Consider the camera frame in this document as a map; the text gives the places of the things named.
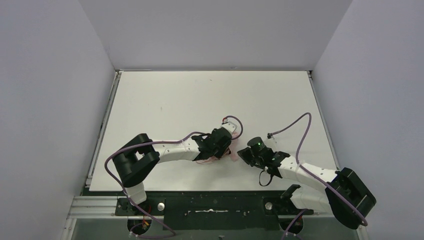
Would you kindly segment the pink folding umbrella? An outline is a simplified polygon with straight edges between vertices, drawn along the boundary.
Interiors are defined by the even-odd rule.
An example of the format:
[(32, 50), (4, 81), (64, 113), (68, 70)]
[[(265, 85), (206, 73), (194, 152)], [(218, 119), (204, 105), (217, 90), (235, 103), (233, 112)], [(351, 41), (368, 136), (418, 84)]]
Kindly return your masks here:
[(228, 150), (226, 151), (226, 153), (222, 156), (222, 158), (218, 159), (215, 157), (211, 157), (210, 156), (210, 147), (209, 147), (209, 135), (213, 134), (221, 134), (221, 135), (231, 135), (226, 129), (224, 128), (214, 128), (213, 131), (211, 133), (203, 133), (200, 135), (195, 135), (192, 136), (191, 139), (195, 141), (195, 143), (197, 144), (197, 148), (199, 151), (199, 154), (195, 157), (195, 159), (193, 161), (197, 162), (197, 163), (211, 163), (217, 160), (220, 160), (224, 157), (230, 157), (230, 159), (235, 162), (238, 157), (236, 156), (236, 153), (231, 150), (231, 144), (233, 142), (233, 140), (231, 139), (231, 144), (229, 145)]

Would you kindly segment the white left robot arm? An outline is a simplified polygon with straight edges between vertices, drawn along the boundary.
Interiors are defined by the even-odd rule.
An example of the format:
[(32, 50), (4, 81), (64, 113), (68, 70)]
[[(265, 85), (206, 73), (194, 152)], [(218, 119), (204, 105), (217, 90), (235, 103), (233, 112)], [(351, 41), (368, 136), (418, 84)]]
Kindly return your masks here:
[(143, 181), (159, 163), (220, 159), (228, 153), (236, 127), (224, 124), (210, 133), (192, 132), (181, 140), (153, 141), (140, 133), (107, 160), (118, 173), (114, 179), (124, 194), (139, 205), (147, 200)]

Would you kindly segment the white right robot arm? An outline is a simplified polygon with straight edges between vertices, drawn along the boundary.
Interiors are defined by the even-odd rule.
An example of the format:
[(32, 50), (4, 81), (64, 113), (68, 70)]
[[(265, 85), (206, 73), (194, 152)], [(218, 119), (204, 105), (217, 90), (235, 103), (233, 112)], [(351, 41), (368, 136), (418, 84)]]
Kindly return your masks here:
[(342, 225), (357, 229), (376, 205), (377, 200), (359, 176), (350, 168), (327, 169), (300, 163), (289, 153), (275, 151), (273, 139), (254, 137), (237, 152), (248, 165), (267, 172), (270, 177), (290, 179), (314, 189), (314, 194), (300, 188), (288, 195), (297, 209), (331, 213)]

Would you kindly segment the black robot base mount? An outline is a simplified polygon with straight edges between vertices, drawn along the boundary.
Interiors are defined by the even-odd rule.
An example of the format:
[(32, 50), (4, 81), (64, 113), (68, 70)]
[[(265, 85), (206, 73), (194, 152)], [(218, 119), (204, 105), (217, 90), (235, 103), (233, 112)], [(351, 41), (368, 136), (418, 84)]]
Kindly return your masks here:
[(129, 217), (128, 227), (149, 218), (142, 210), (163, 220), (177, 230), (245, 230), (277, 231), (289, 220), (282, 216), (296, 216), (290, 198), (298, 184), (287, 190), (263, 191), (148, 191), (146, 201), (134, 206), (120, 197), (115, 215)]

